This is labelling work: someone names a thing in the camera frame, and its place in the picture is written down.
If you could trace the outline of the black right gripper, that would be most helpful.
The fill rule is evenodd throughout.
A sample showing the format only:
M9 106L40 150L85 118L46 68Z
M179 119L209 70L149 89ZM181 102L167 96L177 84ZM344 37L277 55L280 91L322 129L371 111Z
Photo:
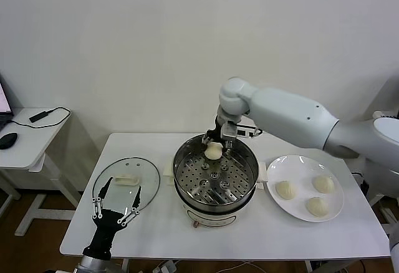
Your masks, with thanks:
M201 139L201 145L207 149L208 145L212 142L222 143L222 154L229 153L232 149L231 137L223 134L223 127L227 128L231 121L225 120L217 116L214 120L215 128L206 132Z

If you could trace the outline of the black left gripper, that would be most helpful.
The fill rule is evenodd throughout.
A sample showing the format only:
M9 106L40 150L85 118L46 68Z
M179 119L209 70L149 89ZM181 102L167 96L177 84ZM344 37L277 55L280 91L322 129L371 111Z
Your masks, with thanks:
M115 234L140 214L138 207L141 201L141 186L139 186L132 208L127 214L123 215L111 209L103 209L102 201L112 180L113 176L101 187L98 195L92 198L92 218L96 218L94 219L96 231L90 245L83 250L83 255L94 259L111 259L110 250Z

